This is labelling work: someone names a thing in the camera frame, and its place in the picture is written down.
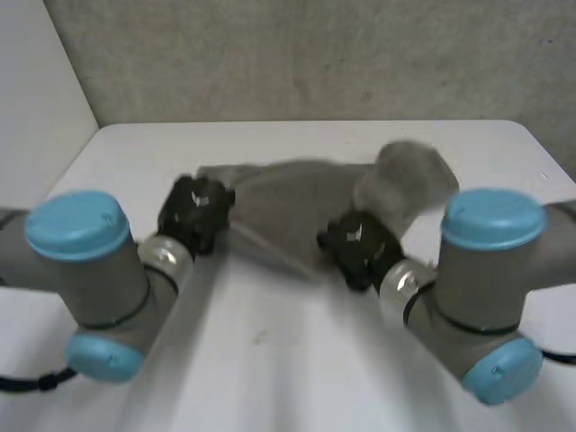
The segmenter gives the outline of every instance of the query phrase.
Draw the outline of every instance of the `black cable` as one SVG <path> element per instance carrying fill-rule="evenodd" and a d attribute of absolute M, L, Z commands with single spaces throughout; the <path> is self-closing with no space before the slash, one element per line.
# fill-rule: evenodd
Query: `black cable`
<path fill-rule="evenodd" d="M 67 367 L 58 373 L 47 373 L 37 380 L 24 380 L 21 378 L 8 378 L 5 376 L 0 376 L 0 392 L 49 392 L 56 389 L 59 384 L 74 378 L 76 375 L 76 371 L 73 371 Z"/>
<path fill-rule="evenodd" d="M 548 360 L 552 360 L 553 362 L 556 362 L 556 363 L 562 363 L 563 365 L 576 366 L 576 355 L 574 355 L 574 354 L 558 354 L 558 353 L 552 353 L 550 351 L 542 350 L 542 355 L 544 356 L 544 358 L 547 358 Z"/>

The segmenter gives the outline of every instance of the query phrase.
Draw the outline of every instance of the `gray fabric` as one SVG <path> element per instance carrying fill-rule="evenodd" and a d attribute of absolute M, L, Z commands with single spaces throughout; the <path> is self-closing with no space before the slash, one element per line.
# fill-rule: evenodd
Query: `gray fabric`
<path fill-rule="evenodd" d="M 458 181 L 435 148 L 395 141 L 380 150 L 374 168 L 355 185 L 353 205 L 367 210 L 401 239 L 425 210 L 445 204 Z"/>
<path fill-rule="evenodd" d="M 232 246 L 316 278 L 332 268 L 316 235 L 351 207 L 368 210 L 401 238 L 423 210 L 445 203 L 458 183 L 436 150 L 399 141 L 375 164 L 291 160 L 267 166 L 205 166 L 198 175 L 236 190 Z"/>

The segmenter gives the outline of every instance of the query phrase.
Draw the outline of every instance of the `blue end cap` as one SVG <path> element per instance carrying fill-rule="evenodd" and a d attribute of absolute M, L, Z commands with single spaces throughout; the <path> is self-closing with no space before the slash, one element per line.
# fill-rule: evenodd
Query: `blue end cap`
<path fill-rule="evenodd" d="M 144 355 L 105 337 L 74 335 L 64 352 L 68 365 L 97 381 L 125 383 L 138 373 Z"/>
<path fill-rule="evenodd" d="M 545 227 L 545 210 L 529 196 L 505 189 L 475 189 L 459 193 L 450 202 L 442 235 L 460 248 L 494 251 L 522 246 Z"/>
<path fill-rule="evenodd" d="M 44 257 L 88 261 L 116 251 L 130 235 L 130 224 L 108 193 L 73 192 L 30 212 L 24 236 Z"/>
<path fill-rule="evenodd" d="M 544 357 L 528 339 L 514 339 L 480 360 L 462 379 L 462 386 L 480 402 L 509 401 L 536 380 Z"/>

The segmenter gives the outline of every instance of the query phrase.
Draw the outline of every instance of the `white tabletop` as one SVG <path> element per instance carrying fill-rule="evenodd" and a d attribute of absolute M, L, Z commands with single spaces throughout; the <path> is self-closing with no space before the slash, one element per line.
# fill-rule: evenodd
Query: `white tabletop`
<path fill-rule="evenodd" d="M 439 149 L 463 189 L 506 186 L 542 203 L 576 185 L 509 121 L 309 121 L 116 125 L 100 130 L 52 191 L 114 194 L 137 238 L 154 228 L 180 173 L 200 165 L 326 157 L 369 162 L 390 140 Z M 436 260 L 436 212 L 403 240 Z M 531 294 L 522 329 L 576 352 L 566 287 Z M 0 291 L 3 374 L 62 365 L 74 322 L 57 296 Z M 533 389 L 494 408 L 464 392 L 411 335 L 391 333 L 375 298 L 312 284 L 221 251 L 195 280 L 131 384 L 76 378 L 51 394 L 0 395 L 0 430 L 542 432 L 576 429 L 576 368 L 546 364 Z"/>

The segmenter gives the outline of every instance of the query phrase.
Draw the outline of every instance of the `white wall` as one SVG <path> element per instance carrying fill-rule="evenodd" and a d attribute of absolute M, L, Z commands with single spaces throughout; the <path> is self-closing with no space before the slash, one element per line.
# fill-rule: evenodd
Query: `white wall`
<path fill-rule="evenodd" d="M 98 127 L 41 0 L 0 0 L 0 207 L 42 200 Z"/>

